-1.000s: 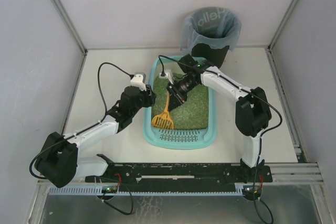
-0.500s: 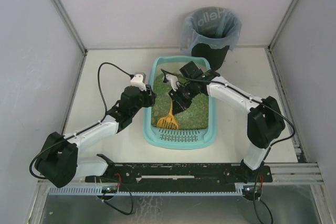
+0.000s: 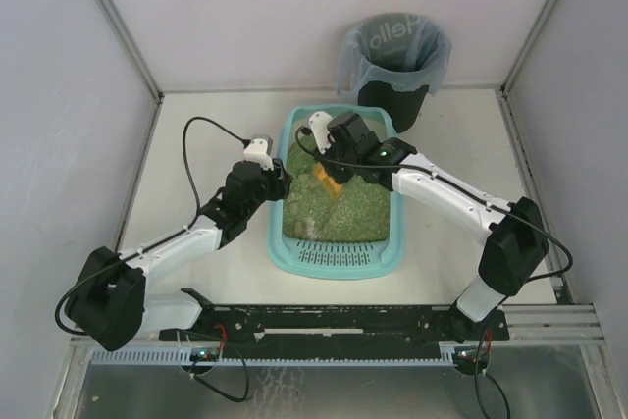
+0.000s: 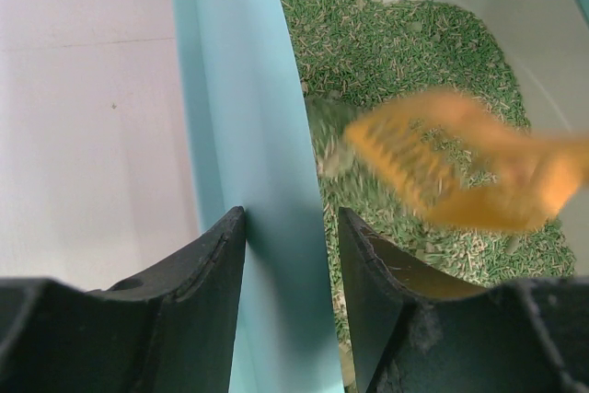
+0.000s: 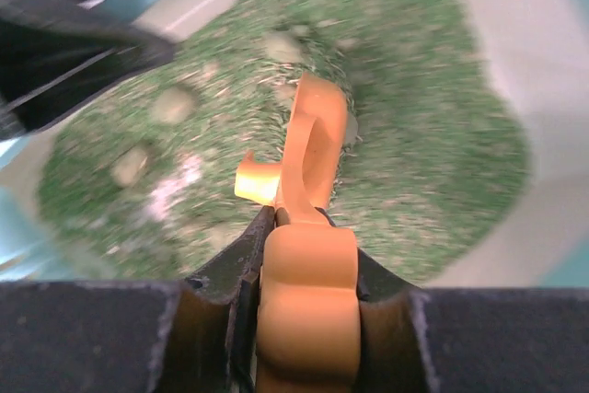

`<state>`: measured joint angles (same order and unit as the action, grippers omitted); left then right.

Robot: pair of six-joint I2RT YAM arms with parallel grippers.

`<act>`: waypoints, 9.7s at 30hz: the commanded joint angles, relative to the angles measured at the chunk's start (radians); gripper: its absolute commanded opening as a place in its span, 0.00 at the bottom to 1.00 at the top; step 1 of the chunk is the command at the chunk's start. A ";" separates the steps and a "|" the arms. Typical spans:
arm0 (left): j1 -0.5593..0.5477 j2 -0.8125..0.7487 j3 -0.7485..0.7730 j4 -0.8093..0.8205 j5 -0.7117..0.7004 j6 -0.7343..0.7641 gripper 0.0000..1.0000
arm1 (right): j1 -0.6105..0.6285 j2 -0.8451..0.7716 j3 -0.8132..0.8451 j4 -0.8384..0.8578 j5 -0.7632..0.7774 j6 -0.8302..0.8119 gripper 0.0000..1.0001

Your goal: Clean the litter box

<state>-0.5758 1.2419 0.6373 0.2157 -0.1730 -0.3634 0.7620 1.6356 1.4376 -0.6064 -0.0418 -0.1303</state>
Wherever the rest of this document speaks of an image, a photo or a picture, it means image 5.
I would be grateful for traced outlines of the orange litter scoop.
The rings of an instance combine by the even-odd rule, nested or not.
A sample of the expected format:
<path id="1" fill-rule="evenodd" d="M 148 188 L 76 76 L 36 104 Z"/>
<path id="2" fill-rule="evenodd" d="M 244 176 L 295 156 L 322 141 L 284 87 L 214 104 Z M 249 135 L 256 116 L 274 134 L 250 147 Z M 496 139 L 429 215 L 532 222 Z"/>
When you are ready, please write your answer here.
<path id="1" fill-rule="evenodd" d="M 357 241 L 352 230 L 332 226 L 323 214 L 347 116 L 341 89 L 305 73 L 282 160 L 262 164 L 247 154 L 237 168 L 236 196 L 277 212 L 261 266 L 259 392 L 349 392 L 359 370 Z"/>

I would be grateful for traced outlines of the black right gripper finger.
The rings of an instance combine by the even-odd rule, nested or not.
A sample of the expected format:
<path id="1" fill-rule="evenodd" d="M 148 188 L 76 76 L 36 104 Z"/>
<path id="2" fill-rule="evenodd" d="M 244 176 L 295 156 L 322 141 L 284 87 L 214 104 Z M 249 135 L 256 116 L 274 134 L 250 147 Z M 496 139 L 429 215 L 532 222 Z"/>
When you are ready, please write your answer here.
<path id="1" fill-rule="evenodd" d="M 176 46 L 84 0 L 1 0 L 1 133 L 46 130 Z"/>
<path id="2" fill-rule="evenodd" d="M 3 283 L 2 390 L 251 391 L 247 356 L 273 226 L 273 209 L 261 208 L 183 279 Z"/>
<path id="3" fill-rule="evenodd" d="M 387 278 L 359 304 L 353 391 L 587 391 L 587 290 L 418 288 Z"/>

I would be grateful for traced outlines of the teal cat litter box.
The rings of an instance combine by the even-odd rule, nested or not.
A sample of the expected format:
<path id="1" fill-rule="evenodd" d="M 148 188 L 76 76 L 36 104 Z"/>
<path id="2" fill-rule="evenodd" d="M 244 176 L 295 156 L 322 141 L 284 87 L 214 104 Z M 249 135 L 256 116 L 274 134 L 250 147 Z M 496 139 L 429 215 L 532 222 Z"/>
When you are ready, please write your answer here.
<path id="1" fill-rule="evenodd" d="M 239 1 L 98 0 L 96 9 L 176 40 L 178 55 L 193 34 Z M 587 20 L 577 0 L 457 2 L 487 86 L 523 131 L 527 174 L 503 218 L 475 246 L 414 283 L 580 284 L 588 267 L 579 250 L 588 237 Z M 45 133 L 1 147 L 5 279 L 110 279 L 79 271 L 40 217 L 44 168 L 60 133 L 89 106 Z"/>

